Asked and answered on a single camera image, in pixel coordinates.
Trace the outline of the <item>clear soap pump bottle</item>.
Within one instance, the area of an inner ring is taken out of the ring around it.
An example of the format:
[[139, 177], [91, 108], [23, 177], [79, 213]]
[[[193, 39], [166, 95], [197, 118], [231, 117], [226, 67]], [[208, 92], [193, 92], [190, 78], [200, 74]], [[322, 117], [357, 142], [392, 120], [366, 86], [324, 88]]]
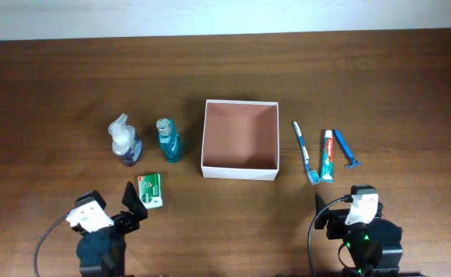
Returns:
[[132, 125], [127, 124], [128, 116], [122, 113], [109, 125], [112, 137], [112, 151], [127, 167], [134, 166], [142, 154], [142, 140]]

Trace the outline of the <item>green soap bar box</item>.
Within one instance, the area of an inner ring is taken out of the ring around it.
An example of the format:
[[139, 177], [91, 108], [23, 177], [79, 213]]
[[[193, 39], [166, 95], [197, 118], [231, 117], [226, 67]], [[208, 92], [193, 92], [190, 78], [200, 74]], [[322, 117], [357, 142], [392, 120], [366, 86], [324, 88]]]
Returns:
[[139, 199], [147, 209], [163, 207], [161, 175], [154, 173], [138, 177]]

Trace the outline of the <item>green toothpaste tube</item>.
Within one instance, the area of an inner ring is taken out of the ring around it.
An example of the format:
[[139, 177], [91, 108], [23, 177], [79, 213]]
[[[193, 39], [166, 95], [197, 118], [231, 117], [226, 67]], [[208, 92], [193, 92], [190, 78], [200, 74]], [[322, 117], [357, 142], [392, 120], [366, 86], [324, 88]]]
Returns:
[[326, 130], [322, 151], [322, 168], [320, 178], [322, 182], [333, 183], [333, 137], [332, 130]]

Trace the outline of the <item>teal mouthwash bottle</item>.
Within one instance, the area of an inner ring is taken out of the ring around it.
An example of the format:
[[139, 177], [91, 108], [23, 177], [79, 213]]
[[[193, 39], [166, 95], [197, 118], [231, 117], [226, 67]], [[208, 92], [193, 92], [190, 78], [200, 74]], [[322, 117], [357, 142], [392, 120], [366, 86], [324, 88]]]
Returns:
[[176, 163], [181, 157], [181, 141], [175, 123], [170, 118], [161, 118], [156, 122], [159, 145], [168, 162]]

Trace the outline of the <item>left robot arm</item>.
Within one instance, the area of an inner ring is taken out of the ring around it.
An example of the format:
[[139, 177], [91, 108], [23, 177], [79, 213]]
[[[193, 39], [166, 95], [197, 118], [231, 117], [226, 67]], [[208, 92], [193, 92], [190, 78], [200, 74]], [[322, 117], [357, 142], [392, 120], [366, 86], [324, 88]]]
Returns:
[[148, 218], [148, 211], [131, 182], [125, 187], [122, 204], [128, 208], [126, 211], [108, 217], [106, 202], [96, 190], [75, 201], [70, 213], [77, 219], [70, 221], [70, 225], [82, 236], [76, 248], [82, 276], [125, 275], [125, 236], [140, 228], [140, 222]]

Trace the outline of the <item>blue disposable razor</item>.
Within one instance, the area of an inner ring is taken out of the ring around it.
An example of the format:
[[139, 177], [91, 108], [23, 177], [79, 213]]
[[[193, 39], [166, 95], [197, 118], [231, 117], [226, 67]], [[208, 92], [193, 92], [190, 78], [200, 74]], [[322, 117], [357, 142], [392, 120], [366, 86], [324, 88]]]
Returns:
[[341, 132], [338, 129], [334, 129], [333, 133], [348, 160], [348, 164], [345, 165], [345, 167], [347, 169], [351, 169], [351, 168], [361, 165], [362, 164], [361, 161], [355, 159], [354, 154], [352, 153], [350, 147], [348, 146], [345, 139], [343, 138]]

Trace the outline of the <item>blue white toothbrush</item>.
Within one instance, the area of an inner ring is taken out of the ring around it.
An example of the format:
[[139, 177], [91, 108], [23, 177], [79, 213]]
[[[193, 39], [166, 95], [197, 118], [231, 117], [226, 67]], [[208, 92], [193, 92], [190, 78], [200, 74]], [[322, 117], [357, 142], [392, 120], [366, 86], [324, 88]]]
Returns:
[[296, 121], [293, 121], [292, 124], [293, 124], [294, 130], [296, 132], [296, 137], [299, 141], [299, 145], [300, 145], [300, 148], [302, 151], [302, 157], [303, 157], [303, 162], [304, 162], [304, 166], [306, 169], [307, 177], [312, 185], [317, 185], [320, 183], [319, 173], [316, 170], [311, 169], [309, 167], [309, 153], [307, 151], [301, 129]]

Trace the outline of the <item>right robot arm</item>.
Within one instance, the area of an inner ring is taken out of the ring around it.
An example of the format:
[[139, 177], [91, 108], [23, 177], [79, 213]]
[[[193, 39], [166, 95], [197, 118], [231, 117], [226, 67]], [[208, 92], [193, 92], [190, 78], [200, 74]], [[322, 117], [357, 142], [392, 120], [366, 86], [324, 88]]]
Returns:
[[383, 204], [371, 186], [326, 203], [315, 196], [316, 215], [310, 229], [325, 229], [329, 240], [342, 241], [353, 266], [342, 265], [342, 276], [397, 276], [403, 256], [403, 229], [382, 218]]

